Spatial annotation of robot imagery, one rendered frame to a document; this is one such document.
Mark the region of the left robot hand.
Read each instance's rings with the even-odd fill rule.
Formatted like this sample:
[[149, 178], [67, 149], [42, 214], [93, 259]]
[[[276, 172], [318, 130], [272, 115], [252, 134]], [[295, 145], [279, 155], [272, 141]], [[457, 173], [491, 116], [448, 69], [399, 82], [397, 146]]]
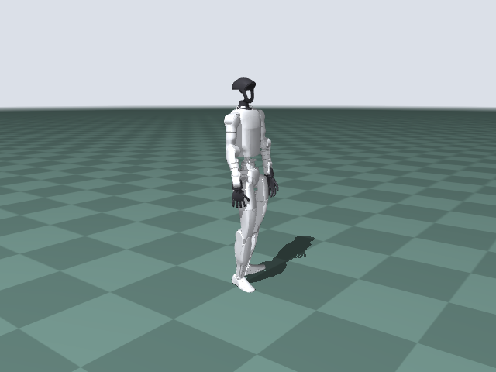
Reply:
[[[269, 191], [269, 196], [270, 198], [273, 196], [276, 195], [276, 189], [278, 191], [278, 185], [277, 185], [277, 182], [275, 181], [275, 179], [273, 178], [274, 176], [274, 172], [273, 172], [273, 168], [270, 169], [270, 175], [265, 175], [264, 176], [267, 177], [267, 183], [268, 183], [268, 191]], [[275, 187], [276, 186], [276, 187]], [[270, 195], [270, 188], [271, 188], [271, 195]], [[274, 194], [274, 195], [273, 195]]]

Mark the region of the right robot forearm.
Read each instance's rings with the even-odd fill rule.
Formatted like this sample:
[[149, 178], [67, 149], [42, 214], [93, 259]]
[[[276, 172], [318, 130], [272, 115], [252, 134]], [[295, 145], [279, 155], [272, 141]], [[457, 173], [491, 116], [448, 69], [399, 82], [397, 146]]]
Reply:
[[239, 167], [239, 159], [235, 157], [235, 149], [230, 146], [226, 150], [226, 160], [229, 165], [230, 171], [232, 171], [231, 176], [232, 176], [232, 183], [234, 188], [239, 188], [241, 187], [240, 185], [240, 178], [241, 178], [241, 173], [239, 172], [240, 167]]

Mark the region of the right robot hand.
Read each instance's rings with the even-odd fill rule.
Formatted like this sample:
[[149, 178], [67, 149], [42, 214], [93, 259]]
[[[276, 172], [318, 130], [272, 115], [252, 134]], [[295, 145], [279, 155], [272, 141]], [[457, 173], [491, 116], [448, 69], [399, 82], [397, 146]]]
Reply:
[[245, 201], [244, 201], [244, 197], [246, 198], [246, 200], [249, 202], [250, 200], [248, 199], [248, 197], [244, 194], [244, 191], [241, 190], [243, 188], [243, 185], [242, 185], [242, 181], [240, 179], [240, 185], [241, 187], [239, 188], [234, 188], [233, 187], [233, 181], [232, 181], [232, 189], [234, 190], [234, 192], [232, 193], [232, 206], [234, 207], [235, 206], [235, 201], [236, 201], [236, 207], [238, 208], [238, 202], [239, 202], [239, 206], [240, 208], [242, 208], [242, 203], [241, 201], [243, 202], [243, 206], [246, 207], [245, 205]]

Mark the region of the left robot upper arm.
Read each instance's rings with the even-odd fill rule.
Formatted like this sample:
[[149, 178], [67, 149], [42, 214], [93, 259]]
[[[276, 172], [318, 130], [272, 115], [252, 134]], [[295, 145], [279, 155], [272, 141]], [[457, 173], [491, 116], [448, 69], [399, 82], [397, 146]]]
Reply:
[[265, 150], [266, 148], [271, 146], [271, 141], [269, 138], [265, 137], [266, 133], [266, 128], [265, 128], [265, 114], [263, 110], [258, 110], [260, 113], [260, 120], [261, 120], [261, 144], [260, 148]]

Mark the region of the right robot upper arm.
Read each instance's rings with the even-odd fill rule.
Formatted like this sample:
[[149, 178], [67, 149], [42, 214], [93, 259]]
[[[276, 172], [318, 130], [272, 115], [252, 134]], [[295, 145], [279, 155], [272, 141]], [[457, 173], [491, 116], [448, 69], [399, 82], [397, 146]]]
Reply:
[[225, 116], [224, 124], [226, 127], [226, 149], [232, 146], [235, 149], [235, 157], [240, 155], [239, 147], [235, 146], [237, 137], [237, 126], [240, 124], [240, 113], [234, 112]]

